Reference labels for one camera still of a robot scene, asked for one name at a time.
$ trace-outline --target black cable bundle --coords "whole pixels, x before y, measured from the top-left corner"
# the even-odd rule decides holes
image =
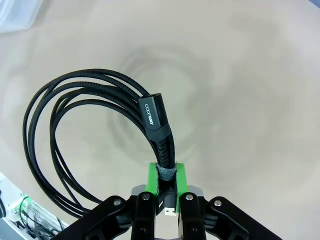
[[[63,81],[72,78],[93,78],[105,81],[111,85],[99,84],[88,81],[75,81],[71,83],[66,83],[62,86],[58,86]],[[172,133],[170,133],[168,137],[165,138],[165,143],[162,142],[161,146],[159,146],[159,144],[157,146],[157,144],[154,141],[149,140],[146,135],[146,130],[144,128],[142,116],[137,103],[138,99],[141,96],[139,96],[131,88],[121,83],[117,79],[129,84],[131,87],[140,92],[142,96],[149,96],[149,93],[140,84],[138,84],[133,79],[122,73],[106,69],[79,70],[62,75],[44,85],[34,95],[24,115],[22,129],[23,146],[28,165],[31,169],[34,178],[36,179],[42,190],[45,192],[45,194],[57,206],[59,206],[62,210],[76,218],[81,218],[85,213],[89,211],[89,209],[83,207],[80,204],[80,202],[71,192],[69,186],[88,200],[91,200],[97,204],[100,204],[102,201],[96,198],[95,196],[91,195],[89,192],[87,192],[76,181],[76,179],[73,177],[72,173],[68,169],[67,164],[58,148],[58,144],[56,141],[56,129],[61,118],[69,110],[82,105],[100,105],[121,113],[122,115],[127,117],[131,122],[133,122],[147,138],[154,151],[158,164],[165,168],[172,168],[175,164],[175,147]],[[73,201],[63,196],[47,181],[47,179],[42,174],[39,168],[35,152],[35,133],[40,114],[42,113],[47,103],[54,96],[66,90],[71,91],[63,94],[57,100],[51,113],[50,149],[56,173]],[[40,99],[32,115],[27,133],[28,118],[31,113],[32,107],[42,94],[43,96]],[[85,99],[74,101],[71,103],[71,101],[79,95],[93,95],[101,97],[105,100]],[[164,155],[164,148],[167,149],[167,155],[169,156],[165,157],[165,160],[162,157]]]

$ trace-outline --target brand logo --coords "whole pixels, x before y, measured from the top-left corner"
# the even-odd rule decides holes
[[[149,122],[150,122],[151,125],[153,125],[154,121],[152,120],[152,116],[151,116],[151,113],[150,113],[149,105],[146,104],[144,106],[145,106],[146,114],[148,115],[148,118],[149,118]]]

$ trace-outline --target table surface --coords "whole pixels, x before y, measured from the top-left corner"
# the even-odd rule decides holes
[[[207,199],[226,197],[283,239],[316,239],[319,23],[320,9],[307,0],[45,0],[31,29],[0,35],[0,170],[65,222],[75,221],[33,178],[22,120],[48,81],[111,69],[162,93],[188,184]],[[50,155],[53,104],[40,118],[36,154],[65,193]],[[68,113],[57,141],[75,178],[100,199],[127,198],[155,161],[132,123],[99,106]],[[176,221],[157,217],[156,236],[177,237]]]

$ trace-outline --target silver bolt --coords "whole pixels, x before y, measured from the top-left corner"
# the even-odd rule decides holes
[[[121,200],[117,199],[117,200],[114,200],[113,202],[113,205],[115,206],[119,206],[121,204]]]
[[[149,200],[150,199],[150,194],[149,193],[143,194],[142,199],[143,200]]]
[[[192,196],[191,194],[188,194],[187,196],[185,196],[185,199],[192,200],[194,199],[194,196]]]
[[[214,205],[220,207],[222,205],[222,202],[220,200],[215,200]]]

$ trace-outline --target black connector housing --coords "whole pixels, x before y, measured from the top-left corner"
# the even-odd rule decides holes
[[[171,129],[161,93],[139,98],[138,106],[146,135],[151,141],[159,143],[170,135]]]

